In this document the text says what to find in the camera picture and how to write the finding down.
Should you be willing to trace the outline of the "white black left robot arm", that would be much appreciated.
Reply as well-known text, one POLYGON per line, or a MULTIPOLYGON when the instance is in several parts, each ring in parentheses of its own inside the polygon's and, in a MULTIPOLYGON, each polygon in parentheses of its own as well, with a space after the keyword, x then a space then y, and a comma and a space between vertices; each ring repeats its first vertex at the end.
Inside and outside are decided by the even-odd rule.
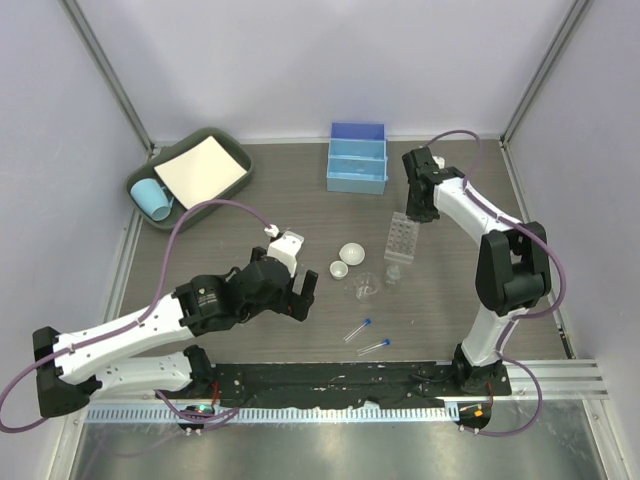
POLYGON ((244 268, 198 275, 157 304, 88 330, 63 334, 47 326, 32 335, 39 412, 61 417, 85 407, 106 383, 98 372, 114 361, 177 341, 226 331, 264 311, 304 321, 315 300, 318 275, 296 273, 262 247, 244 268))

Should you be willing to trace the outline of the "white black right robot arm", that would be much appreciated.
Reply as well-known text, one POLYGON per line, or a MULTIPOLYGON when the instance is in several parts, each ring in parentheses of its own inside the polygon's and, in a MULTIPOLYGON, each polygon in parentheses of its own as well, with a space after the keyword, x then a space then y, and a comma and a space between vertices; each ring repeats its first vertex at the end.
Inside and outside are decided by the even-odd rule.
POLYGON ((511 331, 550 291, 546 231, 497 209, 459 169, 440 165, 427 147, 405 153, 402 163, 409 185, 408 218, 428 223, 444 214, 478 246, 480 308, 469 334, 456 346, 451 380, 462 394, 482 394, 500 376, 511 331))

